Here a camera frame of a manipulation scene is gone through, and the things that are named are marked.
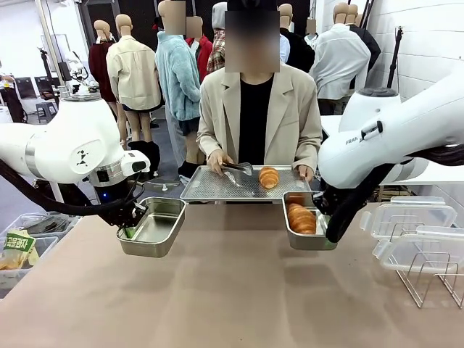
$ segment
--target metal container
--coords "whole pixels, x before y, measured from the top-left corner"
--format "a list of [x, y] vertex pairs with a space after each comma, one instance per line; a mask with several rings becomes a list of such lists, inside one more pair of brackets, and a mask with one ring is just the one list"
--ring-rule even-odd
[[[283, 214], [289, 236], [290, 246], [297, 250], [334, 250], [336, 243], [331, 243], [326, 238], [329, 217], [323, 215], [312, 202], [314, 192], [286, 192], [282, 198]], [[314, 212], [316, 215], [316, 234], [300, 234], [290, 228], [287, 208], [291, 203], [297, 203]]]
[[186, 203], [181, 199], [149, 197], [140, 202], [147, 211], [131, 239], [125, 229], [117, 232], [124, 253], [145, 257], [167, 255], [185, 220]]
[[181, 199], [202, 202], [275, 202], [281, 203], [282, 196], [288, 191], [309, 191], [309, 184], [302, 180], [291, 165], [273, 165], [279, 173], [279, 182], [275, 188], [267, 190], [260, 185], [260, 170], [263, 165], [254, 165], [253, 173], [248, 176], [238, 170], [227, 170], [229, 175], [218, 175], [207, 166], [196, 169]]

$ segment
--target stool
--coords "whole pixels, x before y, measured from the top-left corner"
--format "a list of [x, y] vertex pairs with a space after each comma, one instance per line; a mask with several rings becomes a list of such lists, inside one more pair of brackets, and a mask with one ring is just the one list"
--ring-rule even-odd
[[57, 114], [57, 109], [55, 108], [54, 104], [51, 103], [50, 101], [45, 102], [45, 103], [37, 103], [36, 104], [36, 110], [37, 110], [37, 117], [38, 117], [38, 122], [41, 123], [41, 119], [45, 118], [47, 122], [50, 122], [51, 119]]

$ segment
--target black pole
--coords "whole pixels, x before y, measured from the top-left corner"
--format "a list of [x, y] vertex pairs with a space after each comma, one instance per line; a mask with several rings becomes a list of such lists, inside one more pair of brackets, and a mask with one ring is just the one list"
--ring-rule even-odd
[[46, 59], [46, 51], [43, 50], [43, 49], [39, 49], [40, 52], [41, 52], [41, 58], [43, 60], [43, 67], [45, 67], [45, 72], [46, 72], [46, 77], [47, 77], [47, 80], [49, 81], [49, 85], [50, 85], [50, 90], [51, 92], [53, 93], [53, 97], [55, 99], [55, 103], [57, 103], [57, 107], [59, 105], [59, 98], [57, 96], [55, 96], [55, 93], [53, 92], [53, 78], [51, 77], [51, 72], [50, 72], [50, 67], [49, 67], [49, 62], [47, 61]]
[[368, 11], [368, 6], [369, 6], [369, 0], [366, 0], [366, 1], [365, 1], [365, 6], [364, 6], [364, 11], [362, 12], [360, 28], [363, 27], [364, 19], [365, 19], [365, 14], [366, 14], [367, 11]]
[[372, 8], [373, 8], [373, 6], [374, 6], [374, 1], [375, 1], [375, 0], [372, 0], [372, 2], [369, 4], [368, 12], [366, 13], [366, 16], [365, 16], [365, 21], [364, 21], [364, 23], [362, 24], [362, 27], [363, 27], [364, 29], [367, 29], [367, 28], [368, 28], [368, 21], [369, 21], [370, 11], [372, 10]]
[[391, 88], [393, 84], [394, 71], [397, 69], [399, 43], [401, 42], [402, 37], [403, 37], [403, 29], [399, 27], [398, 33], [397, 33], [397, 39], [396, 39], [397, 42], [394, 46], [393, 59], [391, 60], [391, 65], [390, 65], [389, 82], [386, 84], [387, 88]]

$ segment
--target blazer lapel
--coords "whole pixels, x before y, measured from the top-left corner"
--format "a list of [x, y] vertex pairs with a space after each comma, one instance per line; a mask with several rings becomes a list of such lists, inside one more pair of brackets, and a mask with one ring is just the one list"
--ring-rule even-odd
[[268, 124], [266, 126], [266, 147], [265, 153], [268, 153], [269, 146], [277, 133], [282, 118], [287, 111], [287, 107], [291, 101], [290, 96], [286, 95], [288, 91], [293, 90], [293, 84], [289, 74], [276, 72], [274, 74], [273, 87], [270, 92], [270, 100], [268, 107]]
[[233, 147], [236, 156], [238, 156], [240, 141], [240, 73], [226, 72], [223, 85], [225, 86], [223, 97], [225, 118], [231, 129]]

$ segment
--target croissant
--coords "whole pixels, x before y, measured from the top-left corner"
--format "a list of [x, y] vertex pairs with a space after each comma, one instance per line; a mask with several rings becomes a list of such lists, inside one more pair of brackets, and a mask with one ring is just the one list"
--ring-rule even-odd
[[316, 217], [305, 207], [296, 203], [290, 204], [288, 218], [293, 232], [301, 234], [316, 233]]
[[271, 167], [264, 167], [260, 171], [260, 184], [265, 189], [273, 189], [278, 184], [278, 171]]

